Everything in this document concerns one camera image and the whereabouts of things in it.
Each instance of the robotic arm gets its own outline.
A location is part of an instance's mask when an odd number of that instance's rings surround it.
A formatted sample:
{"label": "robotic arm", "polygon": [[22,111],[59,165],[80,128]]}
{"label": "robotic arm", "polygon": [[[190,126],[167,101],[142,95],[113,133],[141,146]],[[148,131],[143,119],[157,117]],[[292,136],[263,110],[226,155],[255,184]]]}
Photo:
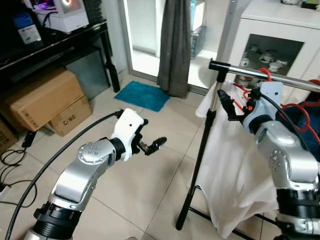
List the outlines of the robotic arm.
{"label": "robotic arm", "polygon": [[[263,93],[280,106],[282,87],[281,82],[261,82],[252,92]],[[275,240],[319,240],[319,168],[315,157],[302,148],[295,134],[275,121],[277,109],[264,98],[252,94],[244,115],[239,116],[227,93],[219,90],[218,95],[228,119],[240,121],[255,135],[259,152],[269,165],[279,206],[276,222],[282,231]]]}
{"label": "robotic arm", "polygon": [[81,213],[96,188],[98,178],[116,161],[127,161],[140,149],[148,156],[166,142],[166,137],[147,146],[141,129],[148,124],[135,111],[126,109],[117,121],[111,139],[106,137],[82,145],[75,160],[58,178],[46,204],[38,208],[35,225],[25,240],[70,240]]}

